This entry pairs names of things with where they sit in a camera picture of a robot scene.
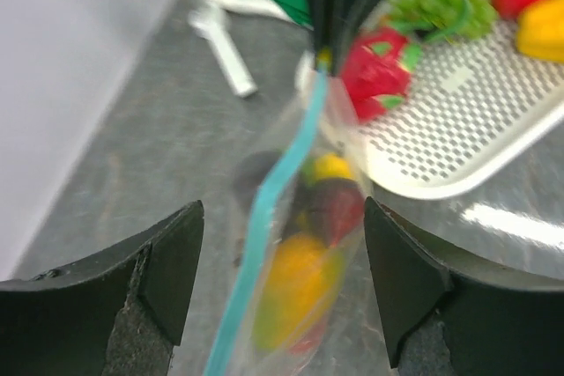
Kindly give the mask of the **orange green mango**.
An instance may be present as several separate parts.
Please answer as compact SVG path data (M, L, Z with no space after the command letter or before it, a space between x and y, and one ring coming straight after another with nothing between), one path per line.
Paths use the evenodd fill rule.
M271 262L253 323L253 341L262 351L298 342L333 305L346 260L316 236L298 232L282 241Z

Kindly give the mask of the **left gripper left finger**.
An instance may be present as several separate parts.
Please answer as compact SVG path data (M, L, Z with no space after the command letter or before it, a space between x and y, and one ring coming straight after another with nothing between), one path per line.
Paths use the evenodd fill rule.
M203 235L193 202L98 253L2 282L2 374L167 374Z

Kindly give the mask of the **clear zip top bag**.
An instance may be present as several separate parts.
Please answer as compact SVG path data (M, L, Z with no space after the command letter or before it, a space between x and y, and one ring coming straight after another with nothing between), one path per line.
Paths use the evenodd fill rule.
M329 332L371 193L331 61L324 49L301 63L294 100L234 164L231 292L207 375L297 375Z

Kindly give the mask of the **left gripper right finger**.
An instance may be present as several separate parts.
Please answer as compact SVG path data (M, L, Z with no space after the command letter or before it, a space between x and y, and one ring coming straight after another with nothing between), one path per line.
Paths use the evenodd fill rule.
M455 375L561 375L563 283L488 261L376 200L364 228L390 366L442 354Z

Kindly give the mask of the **dark red plum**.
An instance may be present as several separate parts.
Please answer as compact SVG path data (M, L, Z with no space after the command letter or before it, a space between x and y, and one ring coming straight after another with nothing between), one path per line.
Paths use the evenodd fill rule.
M335 247L363 222L366 197L345 178L316 182L309 190L305 218L308 229L328 247Z

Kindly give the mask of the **yellow lemon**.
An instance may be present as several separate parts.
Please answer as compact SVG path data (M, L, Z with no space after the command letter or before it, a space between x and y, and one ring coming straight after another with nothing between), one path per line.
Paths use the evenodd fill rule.
M301 171L304 183L313 186L328 179L354 180L355 176L348 162L336 153L326 153L310 158Z

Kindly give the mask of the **orange peach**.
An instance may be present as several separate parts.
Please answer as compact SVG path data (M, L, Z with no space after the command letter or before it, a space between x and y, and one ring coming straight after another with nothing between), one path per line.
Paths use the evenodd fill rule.
M292 354L303 354L317 349L323 339L326 327L326 320L319 321L289 351Z

